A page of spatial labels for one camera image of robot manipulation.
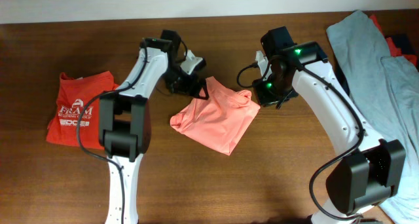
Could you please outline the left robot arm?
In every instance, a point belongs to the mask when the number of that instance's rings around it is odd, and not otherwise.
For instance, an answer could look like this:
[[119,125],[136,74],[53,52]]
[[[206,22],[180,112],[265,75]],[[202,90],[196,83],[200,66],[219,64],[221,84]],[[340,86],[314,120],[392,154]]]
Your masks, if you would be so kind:
[[99,143],[109,165],[109,209],[106,223],[139,222],[137,187],[139,167],[151,142],[149,99],[160,79],[172,94],[201,100],[209,98],[205,80],[196,71],[206,65],[186,49],[176,31],[163,30],[159,38],[146,38],[139,57],[114,93],[100,97]]

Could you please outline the salmon pink printed t-shirt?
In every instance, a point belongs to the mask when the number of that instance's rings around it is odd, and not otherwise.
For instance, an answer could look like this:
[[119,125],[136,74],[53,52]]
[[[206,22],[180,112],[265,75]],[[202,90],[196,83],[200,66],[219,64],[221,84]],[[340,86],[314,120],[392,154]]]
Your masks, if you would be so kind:
[[172,116],[170,126],[177,132],[225,155],[231,155],[261,106],[250,90],[234,91],[215,77],[206,79],[209,98],[193,99]]

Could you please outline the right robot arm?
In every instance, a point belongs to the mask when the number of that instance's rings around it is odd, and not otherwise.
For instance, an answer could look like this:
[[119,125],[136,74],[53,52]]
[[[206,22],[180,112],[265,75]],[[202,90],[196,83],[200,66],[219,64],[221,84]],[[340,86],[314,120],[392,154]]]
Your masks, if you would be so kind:
[[406,151],[399,140],[387,141],[361,114],[341,87],[326,53],[317,42],[296,44],[285,26],[261,37],[263,49],[253,66],[261,77],[252,82],[263,107],[301,96],[326,131],[336,156],[318,168],[309,181],[314,197],[316,178],[330,166],[328,199],[315,201],[318,211],[308,223],[367,223],[363,214],[395,196]]

